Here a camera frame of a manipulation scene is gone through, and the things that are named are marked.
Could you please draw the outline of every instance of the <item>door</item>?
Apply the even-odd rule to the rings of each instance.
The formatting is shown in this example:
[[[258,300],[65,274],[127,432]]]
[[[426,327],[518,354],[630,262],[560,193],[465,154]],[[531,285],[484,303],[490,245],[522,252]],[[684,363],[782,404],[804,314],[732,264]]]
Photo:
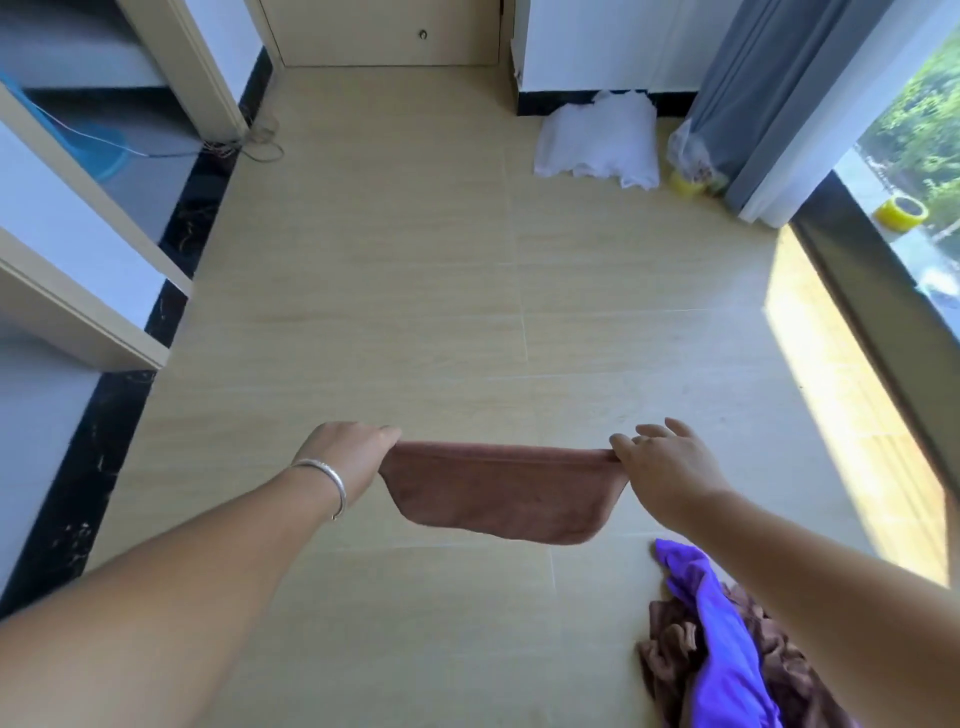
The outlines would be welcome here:
[[[500,0],[262,0],[286,65],[494,65]]]

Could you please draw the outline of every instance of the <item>silver bangle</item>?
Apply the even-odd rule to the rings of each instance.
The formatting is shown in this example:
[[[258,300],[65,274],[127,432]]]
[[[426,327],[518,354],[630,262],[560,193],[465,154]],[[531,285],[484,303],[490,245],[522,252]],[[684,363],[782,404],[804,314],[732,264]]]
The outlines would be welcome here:
[[[325,473],[326,476],[333,481],[333,484],[337,486],[337,490],[340,492],[340,509],[335,514],[333,514],[333,518],[330,520],[336,521],[344,514],[344,511],[347,510],[347,488],[344,487],[344,481],[341,480],[340,476],[337,474],[335,470],[333,470],[333,468],[331,468],[326,463],[321,462],[320,460],[310,460],[310,459],[298,460],[296,463],[294,463],[290,467],[291,468],[301,468],[301,467],[316,468],[318,471]]]

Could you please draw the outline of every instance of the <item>gray curtain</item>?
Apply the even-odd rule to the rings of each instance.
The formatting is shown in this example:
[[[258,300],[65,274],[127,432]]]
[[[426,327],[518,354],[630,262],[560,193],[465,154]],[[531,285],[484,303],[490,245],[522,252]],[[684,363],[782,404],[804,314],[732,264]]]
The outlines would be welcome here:
[[[744,0],[688,119],[739,212],[893,0]]]

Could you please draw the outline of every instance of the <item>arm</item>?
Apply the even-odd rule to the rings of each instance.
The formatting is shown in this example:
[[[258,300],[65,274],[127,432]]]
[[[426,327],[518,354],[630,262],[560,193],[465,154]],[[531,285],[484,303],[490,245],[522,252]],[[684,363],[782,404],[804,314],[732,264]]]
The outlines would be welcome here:
[[[651,515],[750,592],[865,726],[955,724],[954,595],[753,505],[687,425],[667,425],[611,438]]]
[[[348,501],[399,430],[333,423],[297,457]],[[117,557],[0,624],[5,726],[189,726],[201,716],[340,496],[312,468],[270,482]]]

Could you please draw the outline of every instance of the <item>purple cloth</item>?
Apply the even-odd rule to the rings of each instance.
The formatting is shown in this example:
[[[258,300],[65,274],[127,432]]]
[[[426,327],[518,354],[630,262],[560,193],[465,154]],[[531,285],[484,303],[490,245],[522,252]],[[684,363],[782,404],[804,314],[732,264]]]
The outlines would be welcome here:
[[[671,574],[667,586],[697,611],[707,638],[707,658],[693,686],[693,728],[780,728],[780,711],[763,685],[754,641],[707,555],[664,539],[656,546],[657,560]]]

